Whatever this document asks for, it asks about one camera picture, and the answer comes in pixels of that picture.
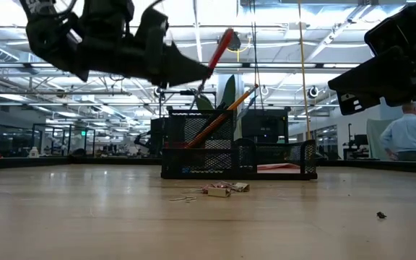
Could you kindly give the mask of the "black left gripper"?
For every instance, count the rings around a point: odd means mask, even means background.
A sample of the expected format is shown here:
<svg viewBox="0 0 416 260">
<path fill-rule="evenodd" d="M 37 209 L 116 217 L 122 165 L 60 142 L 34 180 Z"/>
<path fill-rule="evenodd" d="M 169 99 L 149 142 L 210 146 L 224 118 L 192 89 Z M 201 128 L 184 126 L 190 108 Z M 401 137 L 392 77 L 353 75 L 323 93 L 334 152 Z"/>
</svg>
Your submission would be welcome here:
<svg viewBox="0 0 416 260">
<path fill-rule="evenodd" d="M 128 0 L 85 1 L 58 11 L 54 1 L 23 0 L 30 50 L 57 69 L 87 81 L 91 71 L 142 78 L 174 87 L 206 79 L 212 70 L 163 42 L 168 18 L 149 5 L 131 33 L 134 4 Z"/>
</svg>

